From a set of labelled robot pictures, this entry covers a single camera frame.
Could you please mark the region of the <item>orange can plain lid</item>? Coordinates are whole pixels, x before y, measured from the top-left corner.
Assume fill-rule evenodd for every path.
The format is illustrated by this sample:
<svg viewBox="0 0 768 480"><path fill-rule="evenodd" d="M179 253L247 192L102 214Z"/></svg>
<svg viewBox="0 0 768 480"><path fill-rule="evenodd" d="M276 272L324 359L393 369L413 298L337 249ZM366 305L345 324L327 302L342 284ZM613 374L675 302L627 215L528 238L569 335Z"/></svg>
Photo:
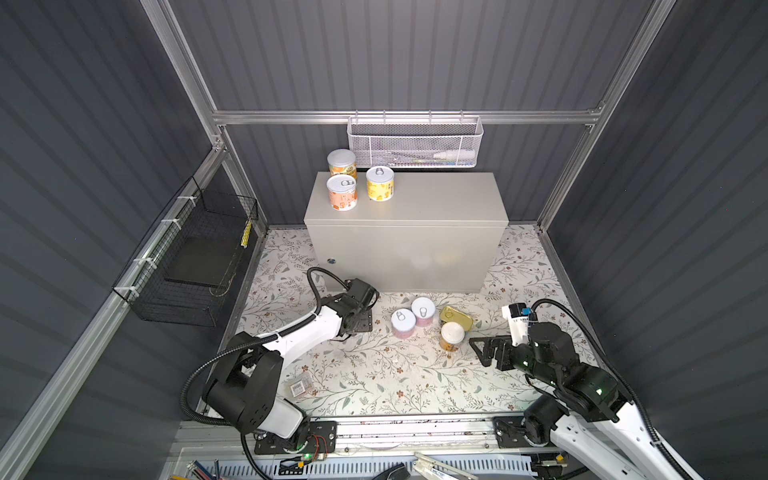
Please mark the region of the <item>orange can plain lid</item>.
<svg viewBox="0 0 768 480"><path fill-rule="evenodd" d="M459 349L465 339L466 331L463 326L457 322L446 322L440 330L440 347L447 352L454 352Z"/></svg>

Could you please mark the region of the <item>pink label can front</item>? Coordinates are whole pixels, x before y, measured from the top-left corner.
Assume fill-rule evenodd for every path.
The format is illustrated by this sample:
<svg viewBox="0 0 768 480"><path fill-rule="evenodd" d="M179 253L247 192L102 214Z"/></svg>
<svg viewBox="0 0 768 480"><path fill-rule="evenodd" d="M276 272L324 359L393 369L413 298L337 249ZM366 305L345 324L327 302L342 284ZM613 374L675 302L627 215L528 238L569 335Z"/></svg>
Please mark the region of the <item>pink label can front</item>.
<svg viewBox="0 0 768 480"><path fill-rule="evenodd" d="M391 315L393 335L398 339L407 339L415 331L416 317L410 309L401 308Z"/></svg>

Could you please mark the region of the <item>orange peach label can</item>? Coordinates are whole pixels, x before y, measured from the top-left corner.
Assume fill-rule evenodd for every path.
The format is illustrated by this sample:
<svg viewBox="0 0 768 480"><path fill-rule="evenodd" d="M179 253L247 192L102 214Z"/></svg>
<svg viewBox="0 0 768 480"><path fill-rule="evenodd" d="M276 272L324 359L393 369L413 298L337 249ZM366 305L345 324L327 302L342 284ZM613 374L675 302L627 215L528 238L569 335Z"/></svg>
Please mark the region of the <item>orange peach label can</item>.
<svg viewBox="0 0 768 480"><path fill-rule="evenodd" d="M351 175L331 176L326 186L331 206L336 211L349 211L357 205L357 181Z"/></svg>

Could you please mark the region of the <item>yellow label can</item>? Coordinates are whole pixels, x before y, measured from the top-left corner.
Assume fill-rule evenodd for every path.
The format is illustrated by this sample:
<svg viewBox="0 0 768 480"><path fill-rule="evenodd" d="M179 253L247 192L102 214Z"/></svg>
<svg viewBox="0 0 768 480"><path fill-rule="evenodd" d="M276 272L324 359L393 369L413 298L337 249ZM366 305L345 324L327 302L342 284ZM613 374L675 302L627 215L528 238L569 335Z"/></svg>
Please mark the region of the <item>yellow label can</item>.
<svg viewBox="0 0 768 480"><path fill-rule="evenodd" d="M366 171L367 194L370 200L386 202L394 195L394 171L386 166L371 167Z"/></svg>

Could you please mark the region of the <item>green orange label can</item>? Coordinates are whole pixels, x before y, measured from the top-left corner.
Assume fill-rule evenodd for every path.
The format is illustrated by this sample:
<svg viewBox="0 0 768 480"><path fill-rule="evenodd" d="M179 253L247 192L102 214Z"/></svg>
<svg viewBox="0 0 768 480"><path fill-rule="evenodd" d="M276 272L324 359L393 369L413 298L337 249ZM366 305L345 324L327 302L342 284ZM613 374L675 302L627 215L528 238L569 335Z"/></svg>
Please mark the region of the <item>green orange label can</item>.
<svg viewBox="0 0 768 480"><path fill-rule="evenodd" d="M356 155L348 149L335 149L327 155L332 176L348 175L357 178Z"/></svg>

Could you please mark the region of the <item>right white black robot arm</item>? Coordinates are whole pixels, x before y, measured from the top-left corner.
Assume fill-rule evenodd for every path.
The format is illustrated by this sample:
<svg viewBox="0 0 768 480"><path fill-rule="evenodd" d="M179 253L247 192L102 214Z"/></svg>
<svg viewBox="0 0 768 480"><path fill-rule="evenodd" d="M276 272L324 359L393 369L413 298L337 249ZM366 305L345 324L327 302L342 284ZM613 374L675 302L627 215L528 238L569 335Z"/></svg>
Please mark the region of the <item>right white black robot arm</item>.
<svg viewBox="0 0 768 480"><path fill-rule="evenodd" d="M469 344L482 365L546 384L515 427L529 444L552 444L600 479L698 478L643 419L628 390L581 361L558 325L535 322L521 336L475 337Z"/></svg>

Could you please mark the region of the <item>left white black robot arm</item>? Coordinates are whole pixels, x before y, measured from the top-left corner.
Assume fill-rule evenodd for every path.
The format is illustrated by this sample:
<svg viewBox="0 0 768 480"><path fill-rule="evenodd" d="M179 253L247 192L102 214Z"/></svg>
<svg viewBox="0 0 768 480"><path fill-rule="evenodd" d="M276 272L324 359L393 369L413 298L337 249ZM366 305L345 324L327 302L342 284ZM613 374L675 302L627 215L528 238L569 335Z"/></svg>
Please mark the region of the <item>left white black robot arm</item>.
<svg viewBox="0 0 768 480"><path fill-rule="evenodd" d="M310 288L316 300L312 311L269 334L233 337L202 390L202 400L226 425L243 436L272 435L279 447L290 451L307 442L310 420L279 397L284 369L314 347L351 333L379 298L374 287L358 278L344 281L335 295L322 297L315 285Z"/></svg>

